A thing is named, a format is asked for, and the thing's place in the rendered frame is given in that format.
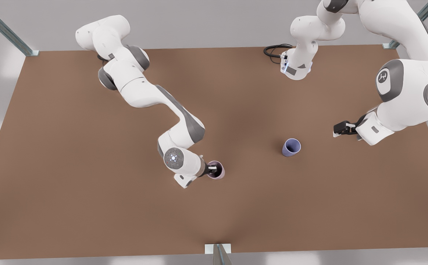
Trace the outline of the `pink cup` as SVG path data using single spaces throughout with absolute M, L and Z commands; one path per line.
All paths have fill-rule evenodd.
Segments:
M 220 164 L 221 165 L 221 176 L 220 177 L 210 177 L 212 179 L 222 179 L 225 176 L 224 166 L 219 161 L 210 161 L 207 164 Z

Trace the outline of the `silver frame post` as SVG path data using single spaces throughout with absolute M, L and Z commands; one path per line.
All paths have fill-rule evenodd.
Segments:
M 26 57 L 39 55 L 39 50 L 32 50 L 16 33 L 11 30 L 5 22 L 0 19 L 0 33 L 11 42 Z
M 426 0 L 425 5 L 416 14 L 421 22 L 424 22 L 428 18 L 428 0 Z M 383 43 L 382 47 L 384 50 L 395 50 L 400 44 L 396 40 L 391 40 L 389 43 Z
M 231 251 L 231 244 L 205 244 L 204 253 L 212 254 L 213 265 L 232 265 L 229 258 Z

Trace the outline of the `purple cup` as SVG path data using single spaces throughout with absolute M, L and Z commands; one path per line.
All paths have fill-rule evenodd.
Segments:
M 290 138 L 285 141 L 282 147 L 282 154 L 285 157 L 290 157 L 301 151 L 302 145 L 295 138 Z

